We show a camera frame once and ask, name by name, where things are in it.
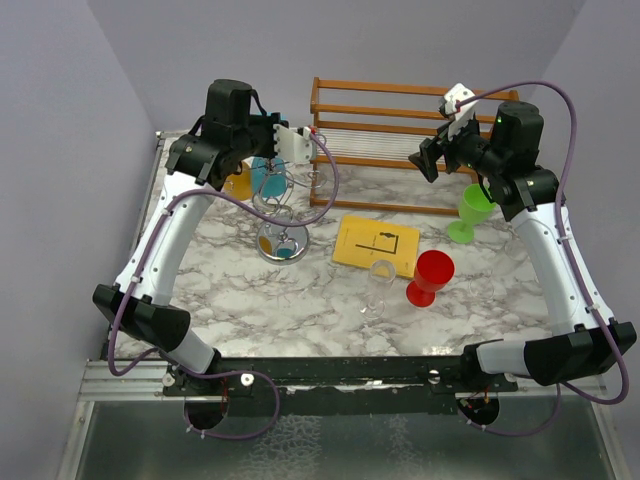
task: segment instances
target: red cup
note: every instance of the red cup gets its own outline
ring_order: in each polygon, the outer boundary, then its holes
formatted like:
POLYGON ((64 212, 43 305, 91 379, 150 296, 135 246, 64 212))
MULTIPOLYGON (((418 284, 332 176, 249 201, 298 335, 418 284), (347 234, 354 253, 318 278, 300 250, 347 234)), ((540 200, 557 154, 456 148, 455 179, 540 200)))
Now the red cup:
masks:
POLYGON ((413 282, 407 287, 407 298, 416 307, 428 307, 436 292, 449 283, 455 273, 451 257, 440 250, 428 250, 418 257, 413 282))

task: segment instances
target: marble countertop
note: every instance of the marble countertop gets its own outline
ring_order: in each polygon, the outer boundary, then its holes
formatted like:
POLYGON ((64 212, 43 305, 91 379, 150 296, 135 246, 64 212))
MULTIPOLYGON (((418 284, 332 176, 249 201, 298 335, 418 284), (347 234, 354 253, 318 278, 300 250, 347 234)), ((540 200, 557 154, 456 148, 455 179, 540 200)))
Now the marble countertop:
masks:
MULTIPOLYGON (((164 144, 149 212, 158 201, 172 140, 164 144)), ((310 171, 308 165, 290 169, 303 181, 310 171)), ((378 203, 455 207, 469 183, 467 175, 442 175, 430 185, 415 171, 365 167, 341 166, 340 175, 339 198, 378 203)), ((328 183, 319 195, 330 189, 328 183)), ((298 219, 315 211, 309 207, 309 191, 301 187, 288 204, 298 219)), ((516 260, 505 253, 507 245, 518 250, 519 240, 500 212, 476 227, 469 245, 449 240, 446 227, 452 220, 334 208, 309 227, 309 253, 299 263, 280 267, 264 261, 255 249, 261 221, 217 200, 182 261, 172 304, 188 310, 195 332, 225 356, 457 354, 469 343, 547 336, 542 290, 528 258, 516 260), (439 249, 452 257, 456 274, 431 307, 412 306, 405 297, 409 280, 398 277, 381 318, 367 320, 360 314, 367 271, 331 261, 346 214, 416 227, 421 231, 419 252, 439 249), (476 279, 489 282, 493 295, 472 294, 470 282, 476 279)), ((146 348, 121 333, 117 356, 131 358, 146 348)))

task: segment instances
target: gray wall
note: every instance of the gray wall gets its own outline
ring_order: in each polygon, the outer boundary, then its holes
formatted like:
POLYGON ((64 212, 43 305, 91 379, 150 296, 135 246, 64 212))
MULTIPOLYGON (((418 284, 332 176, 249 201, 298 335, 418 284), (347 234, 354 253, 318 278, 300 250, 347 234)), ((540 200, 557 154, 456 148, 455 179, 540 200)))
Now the gray wall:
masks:
POLYGON ((154 133, 84 0, 0 15, 0 476, 55 476, 154 133))
POLYGON ((216 78, 309 123, 314 76, 488 88, 539 78, 583 0, 88 0, 156 129, 216 78))
MULTIPOLYGON (((549 65, 545 80, 568 90, 578 112, 578 140, 567 197, 576 238, 589 270, 620 321, 640 331, 640 3, 588 0, 549 65)), ((541 163, 561 171, 568 114, 559 97, 536 89, 532 97, 545 117, 541 163)), ((640 345, 625 355, 631 393, 612 407, 627 460, 640 478, 640 345)), ((619 391, 612 369, 607 385, 619 391)))

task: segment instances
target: wooden rack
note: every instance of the wooden rack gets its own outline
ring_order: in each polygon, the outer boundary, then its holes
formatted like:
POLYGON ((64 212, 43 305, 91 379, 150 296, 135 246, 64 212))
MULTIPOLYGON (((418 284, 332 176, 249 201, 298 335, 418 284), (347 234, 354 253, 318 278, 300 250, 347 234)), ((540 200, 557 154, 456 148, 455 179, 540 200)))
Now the wooden rack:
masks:
MULTIPOLYGON (((369 83, 369 82, 351 82, 342 80, 321 80, 318 77, 313 79, 313 87, 311 89, 311 113, 313 114, 313 124, 318 127, 319 131, 324 134, 328 134, 331 130, 347 130, 352 131, 354 136, 359 135, 358 132, 376 132, 386 134, 411 134, 421 135, 425 137, 431 137, 436 135, 435 128, 427 127, 405 127, 398 125, 384 125, 376 123, 356 123, 356 122, 342 122, 342 121, 330 121, 320 118, 321 113, 332 114, 346 114, 346 115, 366 115, 376 117, 396 117, 396 118, 413 118, 420 120, 440 120, 443 118, 439 112, 428 112, 422 110, 404 110, 396 108, 381 108, 381 107, 363 107, 363 106, 349 106, 349 105, 336 105, 336 104, 323 104, 320 102, 320 90, 347 90, 347 91, 360 91, 360 92, 379 92, 379 93, 397 93, 397 94, 409 94, 409 95, 428 95, 435 97, 442 97, 448 90, 448 87, 432 87, 432 86, 417 86, 417 85, 395 85, 390 83, 369 83)), ((482 90, 474 90, 476 93, 481 93, 482 90)), ((487 97, 492 100, 519 100, 518 92, 511 90, 508 92, 500 92, 487 97)), ((481 124, 493 125, 495 121, 494 116, 478 115, 478 121, 481 124)), ((488 138, 490 132, 482 132, 481 135, 488 138)), ((416 144, 415 151, 418 151, 418 144, 416 144)), ((379 167, 379 168, 393 168, 401 170, 416 170, 417 168, 409 162, 409 160, 397 161, 386 159, 372 159, 361 158, 358 156, 334 156, 336 162, 339 165, 352 165, 362 167, 379 167)), ((329 159, 324 155, 318 155, 313 161, 314 171, 318 170, 318 165, 329 163, 329 159)), ((444 164, 438 164, 438 171, 444 171, 444 164)), ((473 183, 477 183, 478 177, 475 172, 469 168, 461 167, 456 173, 469 175, 473 183)), ((328 203, 328 199, 318 198, 315 189, 311 189, 309 203, 311 206, 324 206, 328 203)), ((397 212, 410 212, 410 213, 430 213, 438 215, 457 215, 458 211, 454 208, 441 208, 433 206, 413 206, 413 205, 393 205, 382 203, 368 203, 368 202, 353 202, 336 200, 336 207, 344 208, 362 208, 371 210, 391 210, 397 212)))

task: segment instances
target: green cup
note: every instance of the green cup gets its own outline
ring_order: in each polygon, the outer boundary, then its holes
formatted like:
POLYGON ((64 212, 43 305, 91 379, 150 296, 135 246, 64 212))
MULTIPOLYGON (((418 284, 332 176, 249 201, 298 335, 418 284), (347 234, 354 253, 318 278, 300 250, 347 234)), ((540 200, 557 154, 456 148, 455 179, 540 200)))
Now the green cup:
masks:
POLYGON ((447 233, 456 243, 469 243, 473 240, 473 226, 484 222, 495 208, 496 204, 487 200, 480 185, 474 183, 464 189, 462 200, 458 207, 460 220, 449 225, 447 233))

